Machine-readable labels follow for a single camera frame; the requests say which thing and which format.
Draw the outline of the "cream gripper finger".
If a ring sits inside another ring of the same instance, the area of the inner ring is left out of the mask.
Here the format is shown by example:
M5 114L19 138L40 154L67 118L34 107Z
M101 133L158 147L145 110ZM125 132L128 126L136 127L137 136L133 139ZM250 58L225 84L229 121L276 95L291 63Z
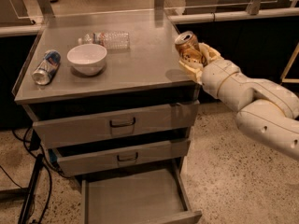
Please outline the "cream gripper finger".
M204 65L208 65L217 60L222 60L221 54L206 43L200 43L199 49L202 55L205 57Z
M201 63L185 63L179 61L180 68L195 83L202 84L203 65Z

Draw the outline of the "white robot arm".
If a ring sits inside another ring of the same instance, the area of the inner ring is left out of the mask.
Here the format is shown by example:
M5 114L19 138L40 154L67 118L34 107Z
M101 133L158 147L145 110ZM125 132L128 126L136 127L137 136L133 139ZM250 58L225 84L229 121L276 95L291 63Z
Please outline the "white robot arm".
M236 113L246 136L299 160L299 98L267 79L249 78L205 43L176 44L179 65L213 98Z

